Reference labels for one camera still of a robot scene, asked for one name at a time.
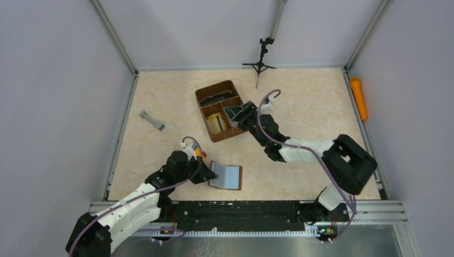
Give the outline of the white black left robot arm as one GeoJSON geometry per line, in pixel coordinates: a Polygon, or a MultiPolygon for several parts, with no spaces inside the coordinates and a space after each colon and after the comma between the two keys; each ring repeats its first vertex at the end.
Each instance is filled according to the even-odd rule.
{"type": "Polygon", "coordinates": [[[216,179],[198,152],[176,150],[166,163],[149,175],[124,199],[95,214],[81,215],[65,250],[69,256],[110,256],[116,248],[146,223],[166,221],[172,213],[169,198],[176,187],[216,179]]]}

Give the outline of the brown leather card holder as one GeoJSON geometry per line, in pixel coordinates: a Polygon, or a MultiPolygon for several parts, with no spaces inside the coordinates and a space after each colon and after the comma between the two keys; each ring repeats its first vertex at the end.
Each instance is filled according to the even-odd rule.
{"type": "Polygon", "coordinates": [[[242,166],[224,165],[211,161],[210,169],[217,178],[208,182],[209,187],[219,190],[241,191],[242,189],[242,166]]]}

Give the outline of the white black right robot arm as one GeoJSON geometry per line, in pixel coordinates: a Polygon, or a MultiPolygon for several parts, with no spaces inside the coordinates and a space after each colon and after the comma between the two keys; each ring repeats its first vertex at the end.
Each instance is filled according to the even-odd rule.
{"type": "Polygon", "coordinates": [[[273,161],[319,164],[331,184],[314,202],[314,214],[327,221],[340,203],[357,213],[355,196],[359,195],[377,169],[377,161],[349,135],[340,134],[331,141],[296,140],[279,131],[271,114],[261,114],[251,101],[224,107],[232,126],[249,132],[273,161]]]}

